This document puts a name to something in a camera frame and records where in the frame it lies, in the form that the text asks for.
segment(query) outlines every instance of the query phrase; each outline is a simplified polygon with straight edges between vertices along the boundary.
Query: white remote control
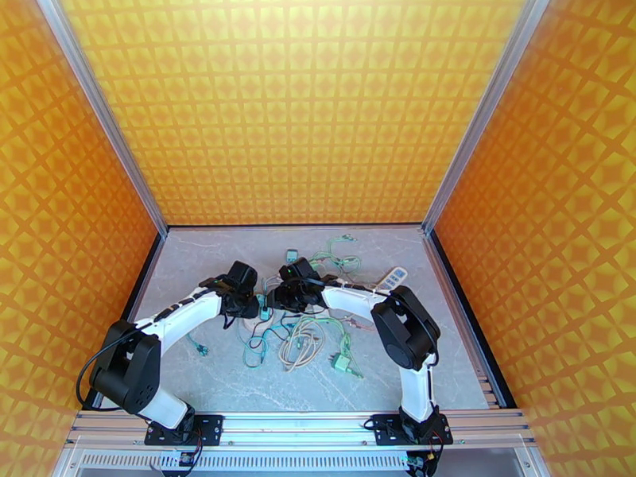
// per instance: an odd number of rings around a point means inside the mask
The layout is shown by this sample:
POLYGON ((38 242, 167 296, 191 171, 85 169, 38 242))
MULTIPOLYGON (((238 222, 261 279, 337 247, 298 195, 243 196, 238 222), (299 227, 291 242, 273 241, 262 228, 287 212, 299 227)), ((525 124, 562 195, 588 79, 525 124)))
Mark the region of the white remote control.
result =
POLYGON ((394 267, 391 272, 389 272, 384 279, 378 284, 378 289, 381 291, 390 291, 398 287, 409 273, 406 272, 404 267, 394 267))

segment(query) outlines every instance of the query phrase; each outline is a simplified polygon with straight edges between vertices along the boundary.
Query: vent grille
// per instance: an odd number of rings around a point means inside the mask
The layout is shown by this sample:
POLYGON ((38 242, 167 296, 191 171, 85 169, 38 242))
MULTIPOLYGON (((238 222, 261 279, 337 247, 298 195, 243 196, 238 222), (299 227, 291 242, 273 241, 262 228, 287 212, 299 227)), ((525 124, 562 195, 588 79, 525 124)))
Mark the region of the vent grille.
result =
MULTIPOLYGON (((204 452, 196 468, 202 471, 400 471, 405 452, 204 452)), ((82 468, 164 471, 179 467, 180 452, 85 450, 82 468)))

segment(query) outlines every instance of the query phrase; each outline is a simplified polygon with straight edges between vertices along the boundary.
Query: orange wall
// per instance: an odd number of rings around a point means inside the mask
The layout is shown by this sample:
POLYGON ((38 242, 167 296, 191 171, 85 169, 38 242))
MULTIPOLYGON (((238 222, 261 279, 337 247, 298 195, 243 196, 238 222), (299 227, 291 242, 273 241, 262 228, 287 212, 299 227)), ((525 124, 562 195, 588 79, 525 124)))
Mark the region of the orange wall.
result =
POLYGON ((0 0, 0 475, 49 475, 155 229, 34 0, 0 0))
POLYGON ((555 476, 636 475, 636 0, 552 0, 436 231, 555 476))
POLYGON ((171 224, 421 222, 525 0, 62 0, 171 224))

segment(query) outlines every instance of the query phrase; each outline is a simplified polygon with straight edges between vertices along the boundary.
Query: orange patterned wall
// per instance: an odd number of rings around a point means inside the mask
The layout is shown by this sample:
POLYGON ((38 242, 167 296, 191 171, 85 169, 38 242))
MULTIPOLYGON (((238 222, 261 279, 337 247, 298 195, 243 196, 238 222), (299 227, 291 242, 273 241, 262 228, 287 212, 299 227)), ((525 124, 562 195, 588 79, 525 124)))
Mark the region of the orange patterned wall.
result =
POLYGON ((62 0, 171 224, 420 222, 524 0, 62 0))
POLYGON ((49 475, 155 235, 34 0, 0 0, 0 475, 49 475))
POLYGON ((636 0, 552 0, 436 231, 555 476, 636 475, 636 0))

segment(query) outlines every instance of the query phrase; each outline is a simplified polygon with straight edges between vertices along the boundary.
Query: gray marble surface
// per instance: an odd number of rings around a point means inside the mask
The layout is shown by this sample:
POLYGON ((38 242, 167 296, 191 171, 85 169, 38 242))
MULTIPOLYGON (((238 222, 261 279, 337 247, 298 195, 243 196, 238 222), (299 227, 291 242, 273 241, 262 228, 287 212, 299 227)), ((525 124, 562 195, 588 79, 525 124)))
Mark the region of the gray marble surface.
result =
MULTIPOLYGON (((341 257, 355 254, 362 258, 355 280, 377 282, 393 267, 405 267, 409 271, 405 285, 440 326, 440 364, 434 372, 434 393, 440 407, 486 409, 415 226, 172 230, 136 318, 151 316, 186 296, 203 279, 226 273, 234 260, 254 267, 260 280, 277 274, 287 249, 298 249, 300 256, 310 257, 323 250, 329 238, 347 233, 357 241, 337 242, 333 251, 341 257)), ((330 337, 322 354, 310 365, 285 373, 277 357, 279 341, 275 336, 268 338, 271 350, 262 367, 252 370, 242 362, 243 345, 237 335, 240 321, 224 331, 222 319, 210 320, 192 332, 197 341, 209 347, 208 356, 200 356, 183 338, 162 361, 162 383, 199 411, 387 411, 400 405, 398 367, 384 352, 376 332, 347 326, 364 379, 331 368, 328 356, 337 352, 339 341, 333 330, 328 330, 330 337)))

